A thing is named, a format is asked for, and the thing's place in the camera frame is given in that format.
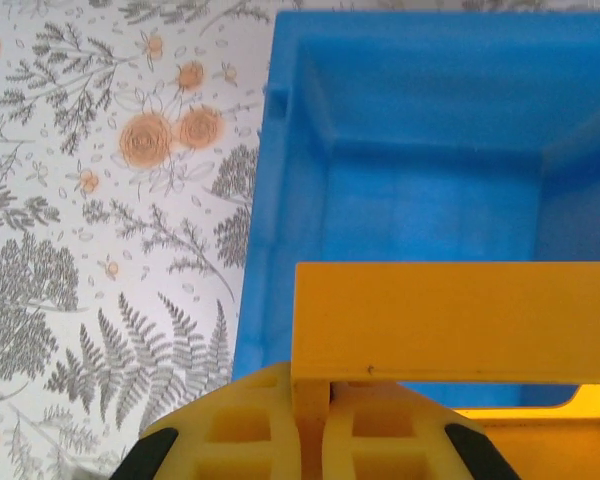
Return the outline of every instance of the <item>yellow plastic part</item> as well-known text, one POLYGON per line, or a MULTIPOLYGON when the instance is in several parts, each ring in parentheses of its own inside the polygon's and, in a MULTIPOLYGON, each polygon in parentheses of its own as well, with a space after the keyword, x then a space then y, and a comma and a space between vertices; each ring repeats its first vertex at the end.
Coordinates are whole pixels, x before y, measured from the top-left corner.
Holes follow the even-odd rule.
POLYGON ((329 382, 407 380, 585 384, 561 407, 462 413, 524 479, 600 479, 600 263, 302 264, 292 359, 294 415, 312 419, 303 447, 326 424, 324 478, 329 382))
POLYGON ((336 383, 322 443, 323 480, 472 480, 444 427, 462 417, 396 383, 336 383))
POLYGON ((300 480, 289 365, 261 370, 158 420, 178 437, 154 480, 300 480))

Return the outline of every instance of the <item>yellow beam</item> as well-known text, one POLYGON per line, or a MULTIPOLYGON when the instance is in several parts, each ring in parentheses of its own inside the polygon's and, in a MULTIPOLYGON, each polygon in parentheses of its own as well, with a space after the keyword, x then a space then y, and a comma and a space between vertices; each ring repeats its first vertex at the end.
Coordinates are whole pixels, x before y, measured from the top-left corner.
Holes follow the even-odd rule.
POLYGON ((600 383, 600 263, 300 264, 291 374, 600 383))

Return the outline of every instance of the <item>yellow surface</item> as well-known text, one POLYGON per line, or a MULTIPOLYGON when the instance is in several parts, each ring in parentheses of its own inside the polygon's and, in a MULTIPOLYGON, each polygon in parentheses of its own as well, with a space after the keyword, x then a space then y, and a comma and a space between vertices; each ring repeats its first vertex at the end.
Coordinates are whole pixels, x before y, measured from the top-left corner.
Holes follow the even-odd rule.
MULTIPOLYGON (((383 462, 409 471, 386 478, 465 478, 442 457, 434 464, 451 471, 427 469, 421 439, 349 438, 351 414, 343 420, 338 399, 324 413, 324 382, 401 380, 585 384, 559 407, 461 413, 485 428, 524 479, 600 479, 600 385, 591 385, 600 384, 600 263, 301 264, 292 359, 294 415, 313 417, 316 429, 326 422, 323 453, 343 446, 324 455, 324 478, 355 478, 352 468, 360 479, 375 478, 383 462), (330 426, 338 415, 339 428, 330 426)), ((368 423, 393 428, 403 409, 392 391, 368 423)), ((442 432, 429 427, 423 435, 442 432)), ((444 440, 434 442, 440 451, 444 440)))
POLYGON ((486 432, 524 480, 600 480, 600 423, 509 424, 486 432))
POLYGON ((520 421, 552 421, 568 418, 600 422, 600 385, 581 385, 574 397, 564 405, 548 408, 472 408, 458 413, 481 423, 520 423, 520 421))
POLYGON ((444 427, 476 423, 395 383, 334 384, 323 480, 471 480, 444 427))
POLYGON ((292 377, 600 383, 600 263, 300 264, 292 377))
POLYGON ((158 420, 178 438, 154 480, 300 480, 289 365, 280 364, 206 395, 158 420))

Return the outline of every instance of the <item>floral wallpaper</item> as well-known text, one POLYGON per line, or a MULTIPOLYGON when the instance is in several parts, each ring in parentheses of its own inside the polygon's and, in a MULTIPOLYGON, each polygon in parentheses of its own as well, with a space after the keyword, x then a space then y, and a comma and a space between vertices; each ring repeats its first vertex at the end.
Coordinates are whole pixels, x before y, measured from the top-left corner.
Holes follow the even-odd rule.
POLYGON ((279 9, 579 0, 0 0, 0 480, 106 478, 228 382, 279 9))

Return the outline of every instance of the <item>black rubber pad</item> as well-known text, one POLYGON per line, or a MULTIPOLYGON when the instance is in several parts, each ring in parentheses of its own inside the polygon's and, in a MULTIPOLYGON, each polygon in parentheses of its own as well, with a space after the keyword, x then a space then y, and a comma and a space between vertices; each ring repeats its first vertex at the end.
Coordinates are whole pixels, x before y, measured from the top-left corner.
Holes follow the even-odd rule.
POLYGON ((175 428, 163 428, 138 440, 110 480, 153 480, 177 437, 175 428))
POLYGON ((457 423, 444 430, 474 480, 521 480, 486 435, 457 423))

